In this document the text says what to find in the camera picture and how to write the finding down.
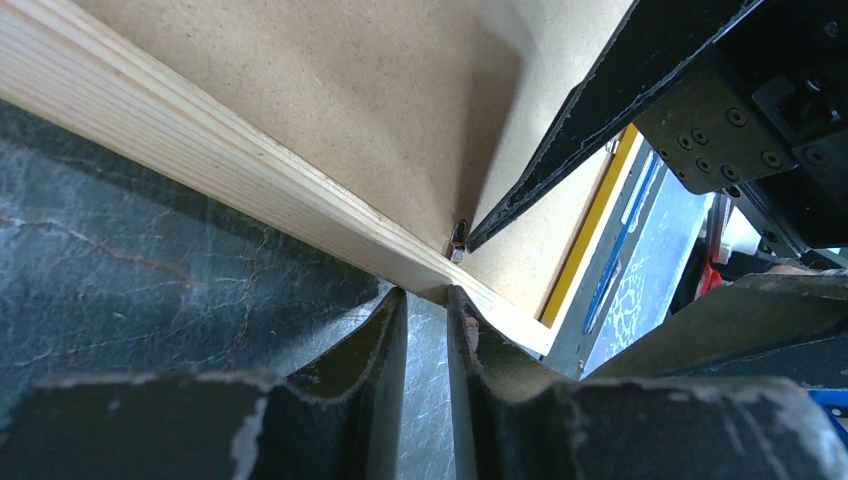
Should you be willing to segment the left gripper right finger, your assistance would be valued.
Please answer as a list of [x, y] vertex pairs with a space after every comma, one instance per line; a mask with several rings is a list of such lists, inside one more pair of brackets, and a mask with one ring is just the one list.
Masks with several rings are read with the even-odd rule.
[[447, 294], [460, 479], [843, 479], [847, 304], [719, 287], [575, 381]]

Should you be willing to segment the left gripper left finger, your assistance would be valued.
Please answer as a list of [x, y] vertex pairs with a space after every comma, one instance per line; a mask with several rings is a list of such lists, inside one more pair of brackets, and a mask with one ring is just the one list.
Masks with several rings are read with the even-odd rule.
[[37, 384], [2, 431], [5, 479], [391, 479], [407, 298], [287, 376], [76, 374]]

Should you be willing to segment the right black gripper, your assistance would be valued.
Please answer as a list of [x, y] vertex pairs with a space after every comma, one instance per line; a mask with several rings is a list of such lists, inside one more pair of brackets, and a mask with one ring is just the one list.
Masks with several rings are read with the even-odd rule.
[[773, 250], [845, 246], [847, 5], [766, 1], [742, 20], [748, 12], [746, 1], [633, 2], [466, 250], [652, 103], [636, 127], [688, 191], [728, 194]]

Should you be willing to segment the brown cardboard backing board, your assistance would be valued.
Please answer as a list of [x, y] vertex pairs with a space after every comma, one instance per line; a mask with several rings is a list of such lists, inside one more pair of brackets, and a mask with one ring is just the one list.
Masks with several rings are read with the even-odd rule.
[[438, 252], [518, 180], [625, 1], [85, 1]]

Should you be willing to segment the yellow wooden picture frame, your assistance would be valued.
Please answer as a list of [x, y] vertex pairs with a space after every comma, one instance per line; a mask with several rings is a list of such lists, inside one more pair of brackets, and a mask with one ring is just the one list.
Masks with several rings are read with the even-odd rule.
[[547, 353], [544, 307], [610, 182], [595, 153], [459, 264], [417, 239], [213, 96], [87, 13], [85, 1], [1, 5], [1, 96], [434, 302], [465, 288], [515, 342]]

